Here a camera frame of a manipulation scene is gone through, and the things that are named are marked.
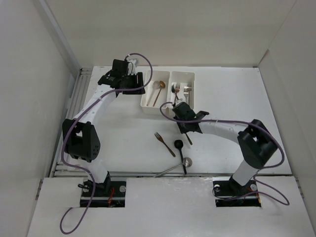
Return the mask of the black fork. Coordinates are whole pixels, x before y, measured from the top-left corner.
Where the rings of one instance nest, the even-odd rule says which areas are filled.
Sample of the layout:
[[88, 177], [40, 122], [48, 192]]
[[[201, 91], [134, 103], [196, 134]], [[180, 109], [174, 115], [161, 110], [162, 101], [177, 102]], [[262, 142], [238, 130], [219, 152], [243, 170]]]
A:
[[171, 87], [171, 92], [174, 94], [175, 98], [174, 98], [174, 103], [179, 99], [178, 96], [177, 96], [177, 93], [178, 93], [179, 89], [175, 86], [175, 85], [172, 85]]

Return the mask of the silver fork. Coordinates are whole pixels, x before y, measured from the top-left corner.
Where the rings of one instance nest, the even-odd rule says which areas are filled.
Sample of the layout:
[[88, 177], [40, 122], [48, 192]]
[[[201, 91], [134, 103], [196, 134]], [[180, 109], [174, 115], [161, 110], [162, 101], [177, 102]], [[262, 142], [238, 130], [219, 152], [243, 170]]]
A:
[[186, 89], [186, 102], [188, 103], [189, 102], [189, 98], [190, 98], [190, 92], [192, 91], [192, 84], [191, 83], [189, 83], [188, 85], [187, 85], [187, 89]]
[[184, 88], [183, 94], [184, 94], [184, 97], [185, 97], [185, 101], [188, 104], [189, 103], [189, 90], [188, 90], [188, 88]]

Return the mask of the brown spoon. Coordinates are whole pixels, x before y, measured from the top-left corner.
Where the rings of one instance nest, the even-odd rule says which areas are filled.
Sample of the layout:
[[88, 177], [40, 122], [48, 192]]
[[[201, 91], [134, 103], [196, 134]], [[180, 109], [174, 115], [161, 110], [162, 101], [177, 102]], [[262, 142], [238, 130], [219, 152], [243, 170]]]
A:
[[189, 138], [189, 136], [188, 136], [188, 134], [187, 134], [187, 133], [185, 133], [185, 135], [186, 135], [186, 137], [187, 137], [187, 139], [188, 139], [188, 142], [189, 142], [189, 143], [190, 143], [190, 145], [192, 146], [192, 145], [193, 145], [192, 140]]

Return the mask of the black spoon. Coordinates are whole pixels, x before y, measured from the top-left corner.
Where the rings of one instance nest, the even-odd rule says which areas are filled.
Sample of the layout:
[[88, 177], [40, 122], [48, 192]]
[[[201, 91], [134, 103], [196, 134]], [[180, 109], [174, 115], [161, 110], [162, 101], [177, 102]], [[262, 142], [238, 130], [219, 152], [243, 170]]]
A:
[[187, 170], [186, 170], [186, 161], [183, 157], [183, 153], [182, 153], [182, 148], [183, 148], [184, 144], [182, 140], [175, 140], [174, 141], [174, 147], [179, 151], [180, 154], [180, 158], [181, 158], [181, 162], [183, 165], [183, 170], [184, 170], [184, 175], [187, 175]]

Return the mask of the copper spoon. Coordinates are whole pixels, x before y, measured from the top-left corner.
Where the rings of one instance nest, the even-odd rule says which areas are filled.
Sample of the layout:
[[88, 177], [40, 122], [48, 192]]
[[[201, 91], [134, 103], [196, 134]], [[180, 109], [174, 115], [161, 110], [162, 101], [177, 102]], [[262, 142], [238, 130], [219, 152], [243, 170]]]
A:
[[155, 98], [155, 101], [154, 101], [154, 103], [153, 103], [153, 107], [156, 105], [157, 100], [158, 100], [158, 98], [159, 98], [159, 96], [160, 96], [160, 93], [161, 93], [161, 91], [162, 91], [163, 89], [165, 89], [165, 82], [164, 82], [164, 81], [160, 81], [160, 82], [159, 82], [159, 91], [158, 91], [158, 94], [157, 94], [157, 96], [156, 96], [156, 98]]

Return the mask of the beige spoon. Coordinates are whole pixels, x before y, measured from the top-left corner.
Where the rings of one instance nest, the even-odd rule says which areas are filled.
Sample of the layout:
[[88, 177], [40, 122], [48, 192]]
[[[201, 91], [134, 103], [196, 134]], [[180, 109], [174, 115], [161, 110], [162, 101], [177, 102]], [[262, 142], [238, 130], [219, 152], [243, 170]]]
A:
[[153, 97], [155, 91], [156, 91], [157, 89], [159, 89], [159, 88], [160, 88], [160, 82], [159, 82], [159, 81], [154, 81], [154, 83], [153, 83], [153, 85], [152, 85], [152, 92], [151, 92], [151, 94], [150, 94], [150, 96], [149, 96], [149, 99], [148, 99], [148, 101], [147, 101], [146, 106], [149, 106], [150, 101], [151, 101], [151, 99], [152, 99], [152, 97]]

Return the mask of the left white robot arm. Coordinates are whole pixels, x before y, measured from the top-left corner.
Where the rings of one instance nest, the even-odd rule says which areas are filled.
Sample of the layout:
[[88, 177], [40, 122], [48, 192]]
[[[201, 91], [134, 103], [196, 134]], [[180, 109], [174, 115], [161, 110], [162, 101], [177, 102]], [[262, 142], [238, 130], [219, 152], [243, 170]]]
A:
[[63, 153], [77, 160], [73, 167], [86, 171], [90, 176], [85, 183], [86, 188], [94, 189], [100, 196], [109, 193], [111, 179], [98, 158], [101, 143], [95, 126], [120, 93], [145, 93], [143, 74], [136, 71], [137, 63], [137, 59], [115, 59], [111, 70], [98, 80], [86, 106], [73, 119], [66, 119], [62, 124]]

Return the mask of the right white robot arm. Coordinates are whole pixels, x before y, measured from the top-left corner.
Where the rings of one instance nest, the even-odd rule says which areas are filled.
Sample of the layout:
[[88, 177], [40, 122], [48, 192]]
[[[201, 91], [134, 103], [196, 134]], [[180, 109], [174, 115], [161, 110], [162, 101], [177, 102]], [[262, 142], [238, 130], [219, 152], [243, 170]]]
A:
[[239, 148], [241, 163], [227, 184], [233, 194], [239, 195], [246, 190], [251, 178], [266, 165], [278, 148], [260, 120], [254, 119], [250, 123], [210, 121], [208, 112], [196, 113], [184, 101], [177, 101], [172, 106], [173, 118], [178, 121], [181, 133], [196, 132], [219, 137], [229, 144], [229, 148]]

